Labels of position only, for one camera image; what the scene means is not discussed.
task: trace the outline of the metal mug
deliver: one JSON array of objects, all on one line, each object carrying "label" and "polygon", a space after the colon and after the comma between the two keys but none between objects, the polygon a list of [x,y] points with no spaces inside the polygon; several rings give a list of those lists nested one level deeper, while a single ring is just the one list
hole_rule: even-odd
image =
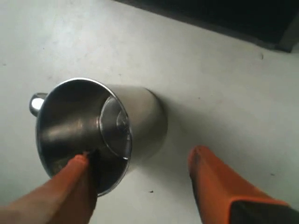
[{"label": "metal mug", "polygon": [[109,87],[87,78],[62,82],[34,94],[36,145],[50,177],[76,154],[87,153],[98,196],[114,189],[134,166],[161,146],[167,119],[147,89]]}]

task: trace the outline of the white surface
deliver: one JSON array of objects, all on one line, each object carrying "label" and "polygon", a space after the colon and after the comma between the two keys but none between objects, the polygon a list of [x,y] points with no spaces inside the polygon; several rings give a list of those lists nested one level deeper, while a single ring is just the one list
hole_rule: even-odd
[{"label": "white surface", "polygon": [[2,0],[0,20],[0,204],[48,179],[32,94],[89,77],[147,87],[169,114],[163,149],[99,198],[92,224],[199,223],[186,167],[196,144],[299,209],[298,55],[109,0]]}]

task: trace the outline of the mug rim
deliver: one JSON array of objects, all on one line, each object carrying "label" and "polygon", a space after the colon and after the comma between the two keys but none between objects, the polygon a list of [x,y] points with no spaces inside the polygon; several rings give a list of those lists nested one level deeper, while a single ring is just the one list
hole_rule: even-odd
[{"label": "mug rim", "polygon": [[51,178],[54,176],[53,173],[49,170],[48,166],[46,165],[46,161],[45,161],[45,158],[44,156],[42,155],[42,152],[41,152],[41,143],[40,143],[40,140],[39,140],[39,133],[40,133],[40,116],[42,114],[42,111],[43,111],[43,108],[44,108],[44,105],[47,103],[47,99],[49,96],[52,95],[52,93],[57,89],[59,88],[60,86],[66,84],[66,83],[69,83],[69,82],[73,82],[73,81],[86,81],[86,82],[90,82],[90,83],[93,83],[93,84],[97,84],[98,86],[104,88],[106,91],[108,91],[109,94],[111,94],[111,96],[113,96],[118,104],[120,105],[121,109],[125,112],[125,115],[128,119],[128,130],[129,130],[129,144],[130,144],[130,153],[129,153],[129,157],[126,159],[127,160],[127,163],[126,163],[126,167],[124,168],[122,174],[120,175],[120,177],[117,179],[117,181],[107,190],[103,191],[103,192],[97,192],[98,194],[98,197],[99,196],[103,196],[107,193],[109,193],[110,191],[112,191],[114,188],[116,188],[116,186],[122,181],[123,177],[125,176],[125,174],[127,173],[127,170],[128,170],[128,167],[130,165],[130,160],[131,160],[131,157],[132,157],[132,148],[133,148],[133,132],[132,132],[132,127],[131,127],[131,122],[130,122],[130,118],[128,116],[128,113],[124,107],[124,105],[122,104],[122,102],[120,101],[120,99],[117,97],[117,95],[110,89],[108,88],[106,85],[104,85],[103,83],[100,83],[94,79],[90,79],[90,78],[84,78],[84,77],[75,77],[75,78],[70,78],[70,79],[67,79],[61,83],[59,83],[58,85],[56,85],[49,93],[48,95],[46,96],[46,98],[44,99],[44,102],[40,108],[40,111],[37,115],[37,118],[36,118],[36,146],[37,146],[37,151],[38,151],[38,155],[39,155],[39,158],[42,162],[42,165],[43,165],[43,168],[45,169],[46,173],[48,174],[48,176],[50,176]]}]

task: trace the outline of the white floor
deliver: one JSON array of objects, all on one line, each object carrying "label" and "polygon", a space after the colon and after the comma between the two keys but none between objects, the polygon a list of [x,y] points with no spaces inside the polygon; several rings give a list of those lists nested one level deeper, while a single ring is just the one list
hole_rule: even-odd
[{"label": "white floor", "polygon": [[196,144],[299,209],[299,55],[110,0],[2,0],[0,20],[0,204],[48,180],[31,95],[89,77],[147,87],[169,114],[162,150],[98,199],[92,224],[200,223]]}]

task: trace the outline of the mug handle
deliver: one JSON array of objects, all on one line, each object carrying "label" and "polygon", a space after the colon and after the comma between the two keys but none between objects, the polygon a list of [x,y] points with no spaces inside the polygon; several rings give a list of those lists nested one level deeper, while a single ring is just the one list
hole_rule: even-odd
[{"label": "mug handle", "polygon": [[36,93],[31,97],[30,103],[29,103],[29,110],[32,113],[33,116],[37,117],[44,100],[46,99],[47,93]]}]

